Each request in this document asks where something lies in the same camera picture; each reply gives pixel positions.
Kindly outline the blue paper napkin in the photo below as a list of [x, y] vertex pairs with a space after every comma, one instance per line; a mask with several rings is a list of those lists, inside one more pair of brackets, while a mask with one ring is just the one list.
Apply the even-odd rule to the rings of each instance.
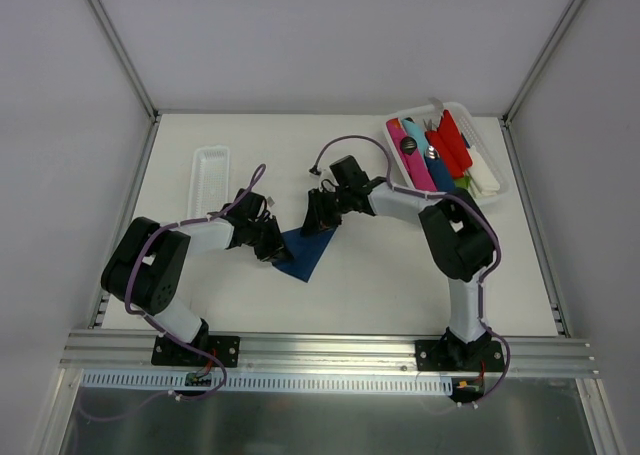
[[280, 272], [308, 283], [334, 234], [334, 229], [308, 237], [301, 235], [300, 228], [286, 231], [283, 238], [293, 259], [273, 262], [272, 265]]

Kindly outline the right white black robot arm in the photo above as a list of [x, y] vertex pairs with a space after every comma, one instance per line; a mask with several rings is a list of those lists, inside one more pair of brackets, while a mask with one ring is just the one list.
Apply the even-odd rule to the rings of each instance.
[[479, 364], [492, 341], [484, 320], [484, 280], [500, 259], [494, 230], [469, 193], [421, 192], [371, 179], [349, 155], [330, 166], [332, 188], [308, 192], [303, 237], [334, 229], [351, 212], [389, 217], [422, 229], [432, 259], [446, 275], [450, 319], [425, 358], [439, 367], [466, 371]]

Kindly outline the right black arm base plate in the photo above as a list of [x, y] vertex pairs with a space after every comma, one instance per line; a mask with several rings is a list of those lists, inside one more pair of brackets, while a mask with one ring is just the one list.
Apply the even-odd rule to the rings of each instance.
[[446, 340], [416, 340], [415, 362], [421, 372], [480, 372], [499, 373], [505, 368], [502, 344], [491, 340], [472, 355], [461, 355], [458, 360], [448, 351]]

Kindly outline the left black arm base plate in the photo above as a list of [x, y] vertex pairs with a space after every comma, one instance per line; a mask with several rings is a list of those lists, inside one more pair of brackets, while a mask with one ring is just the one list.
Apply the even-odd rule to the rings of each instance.
[[156, 337], [151, 354], [151, 365], [160, 367], [205, 366], [210, 359], [204, 353], [214, 356], [225, 368], [235, 368], [240, 355], [241, 338], [228, 335], [209, 335], [204, 344], [193, 347], [179, 344], [168, 337]]

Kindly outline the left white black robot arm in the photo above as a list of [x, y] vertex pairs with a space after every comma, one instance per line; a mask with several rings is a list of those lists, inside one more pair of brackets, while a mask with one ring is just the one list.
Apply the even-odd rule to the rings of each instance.
[[188, 365], [209, 352], [209, 328], [177, 297], [185, 261], [200, 254], [242, 246], [261, 262], [291, 261], [277, 219], [266, 198], [248, 189], [219, 212], [162, 225], [134, 219], [101, 274], [101, 288], [119, 299], [127, 313], [143, 317], [174, 344]]

